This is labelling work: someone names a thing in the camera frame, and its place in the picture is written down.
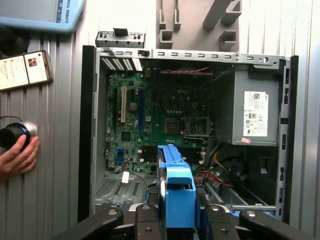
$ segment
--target yellow wire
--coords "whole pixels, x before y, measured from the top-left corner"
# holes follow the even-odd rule
[[[223,166],[223,165],[218,161],[218,159],[217,159],[217,153],[218,153],[218,152],[216,152],[216,153],[213,155],[213,161],[214,161],[216,164],[218,164],[220,167],[222,167],[224,170],[226,170],[227,172],[229,172],[229,171],[225,168],[225,166]]]

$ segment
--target hand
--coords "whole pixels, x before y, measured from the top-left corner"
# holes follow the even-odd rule
[[[39,138],[33,137],[29,145],[21,152],[26,141],[22,135],[8,151],[0,156],[0,182],[30,171],[37,162]]]

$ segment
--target motherboard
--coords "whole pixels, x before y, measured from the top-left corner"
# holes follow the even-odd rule
[[[155,174],[157,146],[173,144],[200,172],[212,131],[210,89],[209,78],[194,74],[109,72],[105,170]]]

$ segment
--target black camera lens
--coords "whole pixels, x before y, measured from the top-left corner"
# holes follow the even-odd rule
[[[27,128],[20,123],[9,124],[5,128],[0,129],[0,147],[5,149],[11,148],[22,135],[26,135],[26,139],[21,150],[25,149],[29,144],[30,133]]]

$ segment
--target white label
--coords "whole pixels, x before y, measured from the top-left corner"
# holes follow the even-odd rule
[[[243,136],[268,135],[269,95],[262,91],[244,92]]]
[[[127,184],[129,182],[129,175],[130,173],[128,171],[124,171],[123,174],[122,174],[122,180],[121,182],[123,184]]]

